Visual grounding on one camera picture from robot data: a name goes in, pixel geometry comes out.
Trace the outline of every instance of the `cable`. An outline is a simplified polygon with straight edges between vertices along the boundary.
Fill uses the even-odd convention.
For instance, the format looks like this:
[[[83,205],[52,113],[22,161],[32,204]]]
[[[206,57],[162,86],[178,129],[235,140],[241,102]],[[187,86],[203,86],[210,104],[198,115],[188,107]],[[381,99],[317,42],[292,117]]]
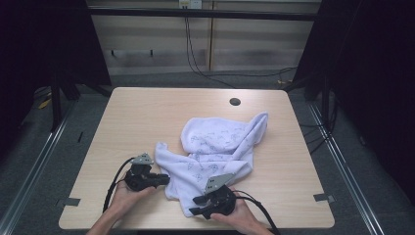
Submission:
[[[131,159],[129,159],[129,160],[127,160],[127,161],[125,161],[125,163],[123,163],[122,165],[121,165],[121,167],[119,168],[119,170],[118,170],[118,172],[116,173],[116,175],[115,175],[115,177],[114,177],[114,180],[113,180],[113,183],[111,184],[111,186],[110,186],[110,188],[108,189],[108,193],[107,193],[107,197],[106,197],[106,199],[105,199],[105,203],[104,203],[104,207],[103,207],[103,212],[104,211],[106,211],[107,210],[107,208],[108,208],[108,205],[109,205],[109,203],[110,203],[110,198],[111,198],[111,195],[113,194],[113,191],[114,191],[114,188],[116,187],[116,185],[122,180],[120,180],[120,181],[118,181],[118,182],[116,182],[116,180],[118,179],[118,176],[119,176],[119,174],[121,173],[121,171],[122,171],[122,169],[125,167],[125,165],[127,165],[129,162],[131,162],[132,160],[133,160],[134,158],[131,158]]]
[[[235,86],[233,86],[233,85],[231,85],[231,84],[229,84],[229,83],[226,83],[226,82],[224,82],[224,81],[221,81],[221,80],[218,80],[218,79],[213,79],[213,78],[211,78],[211,77],[208,77],[207,75],[205,75],[205,74],[204,74],[204,73],[203,73],[203,72],[199,69],[198,64],[196,63],[195,54],[193,53],[193,44],[192,44],[192,39],[191,39],[191,36],[190,36],[189,19],[188,19],[188,18],[185,18],[185,19],[184,19],[184,21],[185,21],[185,24],[186,24],[186,55],[187,55],[187,62],[188,62],[188,64],[189,64],[190,69],[191,69],[191,70],[192,70],[195,74],[200,75],[200,76],[202,76],[202,77],[204,77],[204,78],[207,78],[207,79],[210,79],[210,80],[214,80],[214,81],[220,82],[220,83],[222,83],[222,84],[224,84],[224,85],[226,85],[226,86],[232,87],[232,88],[236,88]],[[197,69],[197,70],[195,70],[195,69],[193,68],[192,63],[190,62],[190,57],[189,57],[189,45],[190,45],[190,51],[191,51],[191,53],[192,53],[192,57],[193,57],[193,62],[194,62],[194,64],[195,64],[195,67],[196,67],[196,69]]]
[[[237,192],[237,193],[243,193],[243,194],[247,195],[248,197],[237,196],[236,199],[248,200],[248,201],[254,203],[257,207],[259,207],[260,210],[265,215],[266,219],[268,219],[268,222],[271,225],[272,230],[274,231],[274,234],[280,235],[280,232],[278,231],[277,226],[275,225],[274,221],[272,220],[271,215],[269,215],[268,211],[265,209],[265,207],[262,205],[261,202],[257,201],[253,196],[249,195],[248,193],[246,193],[244,191],[241,191],[241,190],[233,190],[232,192],[233,193],[235,193],[235,192]]]
[[[301,123],[299,123],[299,126],[302,126],[302,127],[321,127],[321,126],[324,126],[324,124],[301,124]]]
[[[277,226],[275,225],[274,221],[272,220],[271,215],[269,215],[268,211],[262,205],[261,202],[255,200],[254,198],[249,198],[249,197],[236,197],[236,199],[248,200],[248,201],[254,203],[257,207],[259,207],[259,209],[263,212],[263,214],[265,215],[265,217],[268,220],[269,224],[271,225],[272,231],[274,232],[274,234],[275,235],[280,235],[280,231],[278,230]]]
[[[332,114],[331,114],[331,116],[330,116],[330,121],[329,121],[329,126],[326,126],[326,125],[324,125],[324,124],[322,124],[322,125],[319,125],[319,126],[326,126],[327,128],[328,128],[328,133],[327,133],[327,136],[313,149],[313,150],[311,150],[309,153],[310,153],[310,155],[312,155],[315,151],[317,151],[322,145],[323,145],[323,143],[327,140],[327,139],[329,139],[331,136],[332,136],[332,134],[333,134],[333,131],[334,131],[334,129],[335,129],[335,125],[336,125],[336,120],[337,120],[337,116],[338,116],[338,101],[337,101],[337,99],[335,98],[335,106],[333,107],[333,111],[332,111]],[[306,144],[310,144],[310,143],[312,143],[312,142],[315,142],[315,141],[317,141],[318,139],[315,139],[315,140],[312,140],[312,141],[309,141],[309,142],[307,142]]]
[[[306,133],[303,135],[303,137],[305,137],[305,136],[307,136],[307,135],[311,134],[312,132],[314,132],[314,131],[316,131],[316,130],[317,130],[317,128],[313,128],[313,129],[311,129],[310,131],[306,132]]]
[[[188,18],[185,18],[185,25],[186,25],[186,54],[187,54],[187,62],[189,64],[190,69],[195,74],[200,75],[200,76],[203,76],[204,78],[207,78],[207,79],[210,79],[210,80],[214,80],[214,81],[220,82],[220,83],[225,84],[227,86],[230,86],[232,88],[236,88],[235,86],[233,86],[233,85],[231,85],[229,83],[226,83],[226,82],[224,82],[222,80],[219,80],[219,79],[214,79],[213,77],[214,76],[267,77],[267,76],[275,76],[275,75],[278,75],[280,77],[280,81],[281,81],[280,82],[280,88],[281,88],[281,86],[282,86],[282,77],[281,77],[281,74],[282,73],[285,73],[285,72],[288,72],[288,71],[291,71],[291,70],[294,70],[294,69],[297,68],[297,67],[283,68],[283,69],[279,70],[278,72],[274,72],[274,73],[270,73],[270,74],[242,74],[242,73],[205,74],[205,73],[203,73],[199,69],[198,64],[196,63],[195,54],[194,54],[194,51],[193,51],[192,38],[191,38],[191,35],[190,35],[190,24],[189,24],[189,19]],[[193,68],[192,63],[190,61],[189,45],[190,45],[190,53],[192,55],[193,63],[195,65],[196,69]]]

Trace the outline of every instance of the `human hand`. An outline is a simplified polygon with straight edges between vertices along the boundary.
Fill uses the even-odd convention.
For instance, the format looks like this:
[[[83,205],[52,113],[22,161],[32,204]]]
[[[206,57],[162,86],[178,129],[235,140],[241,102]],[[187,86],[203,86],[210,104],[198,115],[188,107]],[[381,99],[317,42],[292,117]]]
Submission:
[[[238,192],[234,192],[237,197],[240,197]],[[272,234],[267,228],[263,227],[261,223],[255,218],[247,203],[243,199],[237,199],[235,209],[229,215],[221,213],[213,213],[210,218],[226,223],[234,227],[238,232],[247,235],[266,235]]]
[[[120,180],[116,185],[109,210],[115,210],[119,216],[124,216],[138,201],[153,194],[155,191],[155,187],[148,187],[139,192],[132,191],[124,180]]]
[[[121,219],[141,199],[153,194],[155,187],[148,187],[140,192],[128,188],[124,180],[118,182],[110,206],[88,231],[88,235],[109,234],[113,225]]]

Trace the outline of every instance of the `wooden tabletop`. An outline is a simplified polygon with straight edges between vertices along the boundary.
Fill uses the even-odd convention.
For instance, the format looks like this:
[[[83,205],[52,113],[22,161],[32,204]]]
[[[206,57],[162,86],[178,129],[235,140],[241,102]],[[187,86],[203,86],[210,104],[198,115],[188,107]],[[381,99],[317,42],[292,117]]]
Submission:
[[[239,106],[230,104],[238,98]],[[220,117],[250,121],[268,112],[268,126],[254,147],[254,170],[235,184],[262,202],[281,228],[325,228],[334,225],[327,201],[313,195],[323,189],[307,151],[287,93],[277,90],[201,88],[117,88],[107,105],[82,168],[70,193],[80,199],[66,206],[59,221],[63,229],[88,229],[102,213],[111,182],[127,159],[142,153],[154,157],[157,142],[186,156],[180,143],[190,118]],[[154,164],[154,172],[160,168]],[[251,210],[264,224],[263,213]],[[202,216],[187,218],[178,201],[169,201],[163,186],[146,198],[119,223],[122,229],[232,229]]]

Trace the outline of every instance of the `gray floor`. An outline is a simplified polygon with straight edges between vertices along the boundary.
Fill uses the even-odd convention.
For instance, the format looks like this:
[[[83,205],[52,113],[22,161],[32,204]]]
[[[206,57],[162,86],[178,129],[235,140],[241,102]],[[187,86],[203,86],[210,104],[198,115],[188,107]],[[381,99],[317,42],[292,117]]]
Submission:
[[[112,75],[113,89],[118,86],[157,86],[157,87],[209,87],[209,88],[249,88],[279,89],[294,75],[294,70],[282,75],[242,76],[237,74],[272,74],[277,70],[249,71],[217,71],[214,74],[229,74],[210,78],[193,72],[171,72],[131,75],[119,73]],[[64,111],[71,105],[73,108],[68,116],[58,144],[55,146],[49,161],[40,174],[38,182],[34,182],[34,190],[23,207],[22,214],[14,226],[13,234],[84,234],[85,231],[65,231],[59,227],[59,218],[63,211],[57,207],[58,200],[69,196],[71,187],[82,165],[88,147],[108,98],[95,93],[87,87],[80,86],[81,97],[76,102],[64,99]],[[43,97],[35,100],[32,110],[25,119],[20,130],[20,139],[11,148],[8,159],[0,168],[0,215],[3,216],[9,205],[14,201],[29,174],[31,167],[41,152],[50,135],[52,112],[51,106],[37,109]],[[293,108],[301,124],[308,148],[312,151],[323,140],[310,112],[310,102],[303,99],[302,90],[289,94]],[[335,131],[347,165],[376,214],[385,234],[412,234],[415,231],[415,211],[409,201],[401,193],[393,180],[383,171],[374,153],[361,145],[359,133],[354,129],[346,115],[339,109]],[[282,234],[370,234],[361,211],[345,184],[333,157],[325,144],[321,145],[312,155],[322,186],[336,202],[331,203],[336,224],[329,229],[281,229]],[[194,232],[173,231],[140,231],[139,234],[190,234]],[[114,234],[137,234],[136,231],[114,231]]]

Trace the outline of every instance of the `white cloth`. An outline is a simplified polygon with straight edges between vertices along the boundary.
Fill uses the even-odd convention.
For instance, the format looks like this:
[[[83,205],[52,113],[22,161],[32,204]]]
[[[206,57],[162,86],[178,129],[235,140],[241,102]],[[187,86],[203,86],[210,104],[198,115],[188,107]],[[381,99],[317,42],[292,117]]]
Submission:
[[[199,207],[193,198],[202,196],[212,176],[233,173],[227,183],[244,177],[253,170],[254,144],[265,132],[268,113],[255,116],[250,122],[220,117],[190,119],[181,134],[183,149],[188,157],[173,154],[167,144],[156,146],[155,160],[161,172],[170,176],[165,187],[168,199],[179,199],[185,216],[189,208]]]

